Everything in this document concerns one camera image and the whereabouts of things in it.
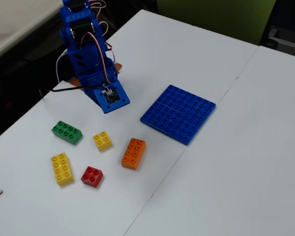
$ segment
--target lego brick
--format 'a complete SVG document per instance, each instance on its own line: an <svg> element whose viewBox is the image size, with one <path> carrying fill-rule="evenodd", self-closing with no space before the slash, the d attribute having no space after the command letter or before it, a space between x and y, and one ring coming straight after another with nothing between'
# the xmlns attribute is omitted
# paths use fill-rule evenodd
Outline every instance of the lego brick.
<svg viewBox="0 0 295 236"><path fill-rule="evenodd" d="M169 85L140 121L188 145L216 104Z"/></svg>
<svg viewBox="0 0 295 236"><path fill-rule="evenodd" d="M51 162L53 164L56 181L59 186L74 180L70 169L70 163L65 153L52 157Z"/></svg>
<svg viewBox="0 0 295 236"><path fill-rule="evenodd" d="M81 180L84 184L87 184L96 188L100 180L102 179L102 177L103 177L103 173L101 170L98 170L89 166L84 172Z"/></svg>
<svg viewBox="0 0 295 236"><path fill-rule="evenodd" d="M146 142L139 139L131 139L126 153L121 160L121 164L125 168L136 170L140 164Z"/></svg>
<svg viewBox="0 0 295 236"><path fill-rule="evenodd" d="M75 145L82 137L82 132L79 129L68 125L63 121L59 121L55 127L53 127L52 132L54 135L68 141L73 145Z"/></svg>
<svg viewBox="0 0 295 236"><path fill-rule="evenodd" d="M102 151L106 148L109 148L111 145L113 145L112 141L108 137L106 131L96 134L93 137L93 139L98 147L98 150L100 150L100 151Z"/></svg>

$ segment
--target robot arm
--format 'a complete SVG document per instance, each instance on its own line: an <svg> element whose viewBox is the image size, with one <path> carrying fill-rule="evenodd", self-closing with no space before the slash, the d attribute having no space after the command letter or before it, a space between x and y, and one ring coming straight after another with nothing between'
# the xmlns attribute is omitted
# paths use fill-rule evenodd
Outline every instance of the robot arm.
<svg viewBox="0 0 295 236"><path fill-rule="evenodd" d="M101 3L105 2L63 0L60 14L64 29L60 33L81 85L98 86L85 88L85 94L108 113L129 104L130 100L118 80L113 61L106 56L109 44L97 20L104 7ZM98 9L96 14L92 11L94 5Z"/></svg>

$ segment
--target blue lego baseplate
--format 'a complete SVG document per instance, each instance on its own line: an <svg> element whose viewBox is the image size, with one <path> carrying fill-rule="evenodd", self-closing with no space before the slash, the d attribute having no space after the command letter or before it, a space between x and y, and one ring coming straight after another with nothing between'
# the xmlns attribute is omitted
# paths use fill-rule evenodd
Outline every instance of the blue lego baseplate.
<svg viewBox="0 0 295 236"><path fill-rule="evenodd" d="M216 104L169 85L140 121L188 145Z"/></svg>

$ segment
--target white table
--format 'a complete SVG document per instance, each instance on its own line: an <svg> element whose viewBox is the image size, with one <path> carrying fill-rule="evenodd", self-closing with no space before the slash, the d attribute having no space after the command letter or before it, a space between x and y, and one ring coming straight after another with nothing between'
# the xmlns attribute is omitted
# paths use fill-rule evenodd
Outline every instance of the white table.
<svg viewBox="0 0 295 236"><path fill-rule="evenodd" d="M129 105L103 114L80 90L49 93L0 136L0 235L122 236L186 149L140 117L169 84L218 103L258 48L146 11L109 43ZM59 120L82 131L76 147L52 134ZM92 136L103 130L113 147L99 152ZM120 164L131 138L147 143L138 171ZM64 187L50 160L61 152L75 178ZM80 181L87 166L103 171L97 189Z"/></svg>
<svg viewBox="0 0 295 236"><path fill-rule="evenodd" d="M260 47L125 236L295 235L295 57Z"/></svg>
<svg viewBox="0 0 295 236"><path fill-rule="evenodd" d="M0 56L51 19L62 0L0 0Z"/></svg>

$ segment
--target orange object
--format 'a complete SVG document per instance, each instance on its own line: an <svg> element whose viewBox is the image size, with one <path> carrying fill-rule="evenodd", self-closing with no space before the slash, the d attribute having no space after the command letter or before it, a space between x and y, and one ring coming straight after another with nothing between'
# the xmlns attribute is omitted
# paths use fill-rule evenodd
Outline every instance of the orange object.
<svg viewBox="0 0 295 236"><path fill-rule="evenodd" d="M141 161L146 142L139 139L131 139L126 153L123 156L121 164L125 168L136 170Z"/></svg>

